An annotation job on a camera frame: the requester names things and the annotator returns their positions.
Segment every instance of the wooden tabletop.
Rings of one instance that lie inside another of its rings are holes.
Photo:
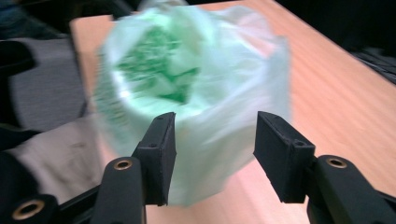
[[[396,86],[352,58],[272,0],[203,5],[251,7],[284,35],[291,49],[292,124],[317,146],[316,155],[344,157],[372,185],[396,195]],[[90,96],[95,51],[113,26],[108,16],[72,22],[81,73]],[[308,223],[305,204],[283,204],[260,165],[233,175],[225,190],[191,207],[148,206],[148,223]]]

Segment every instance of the plastic bag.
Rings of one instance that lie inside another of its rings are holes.
[[[132,155],[154,117],[177,113],[169,203],[188,205],[252,160],[259,110],[290,117],[289,47],[247,7],[178,3],[154,1],[117,22],[93,100],[120,156]]]

